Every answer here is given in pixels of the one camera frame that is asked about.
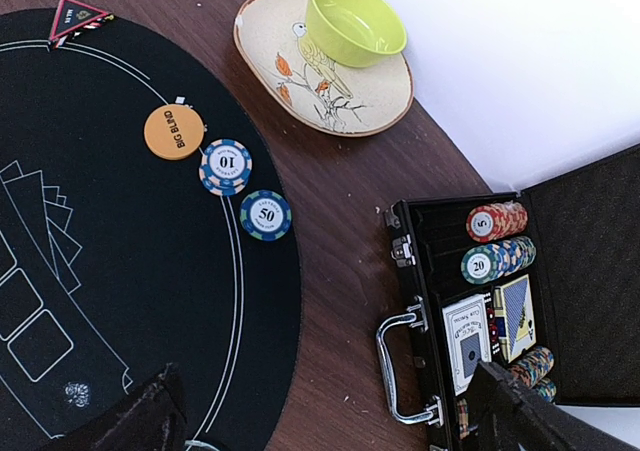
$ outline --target black poker mat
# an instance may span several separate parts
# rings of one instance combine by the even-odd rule
[[[293,229],[267,243],[240,225],[249,192],[283,194],[266,145],[165,38],[116,19],[48,50],[53,16],[0,17],[0,449],[80,427],[168,362],[190,438],[264,449],[301,312]],[[203,145],[226,137],[251,151],[239,196],[203,187],[199,153],[165,161],[146,147],[146,118],[177,97],[207,123]]]

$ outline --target open case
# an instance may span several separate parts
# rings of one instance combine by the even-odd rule
[[[476,206],[517,201],[528,212],[523,235],[537,257],[528,268],[481,286],[460,270],[479,243],[466,230]],[[528,274],[537,344],[551,349],[556,404],[640,405],[640,147],[628,149],[516,194],[400,201],[385,213],[407,312],[377,335],[389,408],[407,424],[429,424],[433,450],[477,449],[459,439],[456,396],[442,310]],[[424,409],[397,410],[384,333],[406,325]]]

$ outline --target green bowl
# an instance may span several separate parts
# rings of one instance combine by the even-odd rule
[[[400,17],[384,0],[309,0],[307,32],[334,61],[365,68],[407,45]]]

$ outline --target case handle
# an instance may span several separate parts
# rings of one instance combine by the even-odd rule
[[[384,335],[391,328],[396,326],[410,326],[412,328],[422,326],[427,328],[426,321],[420,319],[416,311],[422,310],[422,303],[410,306],[405,314],[391,316],[386,319],[376,332],[376,346],[378,348],[378,357],[380,359],[380,368],[382,369],[382,380],[384,382],[384,390],[387,395],[387,405],[391,416],[403,424],[427,423],[428,425],[442,426],[442,403],[439,396],[434,396],[435,403],[427,406],[421,413],[405,416],[398,411],[398,387],[396,385],[395,372],[393,370],[393,362],[391,361],[391,353],[387,348]]]

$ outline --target brown wooden surface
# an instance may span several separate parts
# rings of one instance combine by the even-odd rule
[[[394,422],[382,391],[374,332],[402,307],[379,213],[403,198],[487,191],[473,168],[417,103],[398,125],[371,138],[336,138],[295,121],[233,45],[233,19],[244,0],[81,1],[189,51],[225,83],[269,143],[294,209],[304,297],[298,368],[269,449],[426,449],[425,428]],[[56,4],[0,0],[0,13]],[[403,404],[416,410],[406,336],[394,334],[391,344]]]

